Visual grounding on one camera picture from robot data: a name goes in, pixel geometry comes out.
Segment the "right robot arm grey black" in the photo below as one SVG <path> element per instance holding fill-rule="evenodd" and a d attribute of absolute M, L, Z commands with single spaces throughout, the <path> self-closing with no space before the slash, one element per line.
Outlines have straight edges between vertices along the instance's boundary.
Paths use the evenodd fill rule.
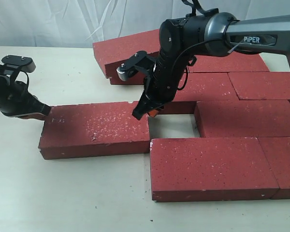
<path fill-rule="evenodd" d="M 290 15 L 237 20 L 230 13 L 167 19 L 159 29 L 160 51 L 132 114 L 142 118 L 171 102 L 195 55 L 225 57 L 231 52 L 285 55 L 290 67 Z"/>

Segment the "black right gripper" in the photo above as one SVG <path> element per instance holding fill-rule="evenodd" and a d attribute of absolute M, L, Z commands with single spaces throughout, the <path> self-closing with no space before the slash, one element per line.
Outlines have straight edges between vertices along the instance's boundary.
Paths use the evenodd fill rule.
<path fill-rule="evenodd" d="M 132 116 L 140 120 L 145 114 L 156 117 L 164 110 L 162 106 L 171 102 L 177 92 L 191 55 L 168 54 L 161 50 L 144 92 L 132 111 Z"/>

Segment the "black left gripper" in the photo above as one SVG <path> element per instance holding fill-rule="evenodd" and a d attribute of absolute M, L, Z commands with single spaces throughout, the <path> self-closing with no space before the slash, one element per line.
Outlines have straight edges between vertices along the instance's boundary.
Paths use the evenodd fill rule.
<path fill-rule="evenodd" d="M 0 112 L 7 117 L 45 121 L 51 107 L 29 92 L 29 83 L 0 74 Z"/>

